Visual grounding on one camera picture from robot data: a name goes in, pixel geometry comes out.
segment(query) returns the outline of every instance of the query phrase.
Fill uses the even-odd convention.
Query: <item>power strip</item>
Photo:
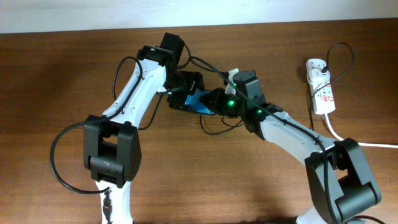
[[[310,84],[311,96],[319,88],[330,83],[330,72],[326,71],[322,73],[322,69],[325,67],[326,62],[322,59],[310,59],[306,62],[307,67],[307,81]],[[331,91],[331,86],[327,85],[318,91],[313,97],[313,110],[316,114],[323,115],[323,119],[328,126],[331,134],[342,141],[343,138],[335,133],[335,130],[331,127],[328,113],[333,112],[336,109],[335,99],[333,98],[333,92]],[[379,143],[365,143],[359,142],[360,146],[370,146],[370,147],[388,147],[398,149],[398,145],[393,144],[379,144]]]
[[[311,96],[315,91],[330,82],[330,72],[326,71],[322,73],[322,69],[325,67],[326,62],[322,59],[310,59],[306,62],[307,67],[307,81],[310,84]],[[331,86],[327,85],[318,91],[313,96],[313,110],[316,114],[327,114],[331,113],[336,109],[335,99]]]

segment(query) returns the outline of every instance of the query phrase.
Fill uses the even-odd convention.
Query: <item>wood grain surface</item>
[[[118,62],[145,44],[159,45],[164,32],[179,34],[194,55],[220,70],[256,70],[267,100],[306,126],[305,62],[325,58],[331,44],[345,41],[356,62],[333,85],[335,131],[358,141],[398,143],[397,27],[398,19],[378,19],[0,35],[0,223],[100,223],[99,196],[73,193],[55,180],[51,142],[65,126],[101,114],[113,102]],[[349,52],[337,47],[331,54],[332,77],[348,64]],[[118,92],[133,66],[123,67]],[[187,70],[199,69],[189,65]],[[213,73],[203,76],[207,89],[223,84]],[[156,101],[157,96],[142,124]],[[206,127],[224,129],[220,118],[206,117]],[[319,116],[315,128],[331,136]],[[142,163],[131,188],[138,223],[294,217],[312,204],[304,167],[244,127],[209,136],[198,115],[171,110],[163,101],[139,137]],[[364,214],[397,223],[398,151],[364,147],[364,153],[382,190],[382,202]],[[96,189],[83,167],[81,129],[65,135],[55,157],[67,182]]]

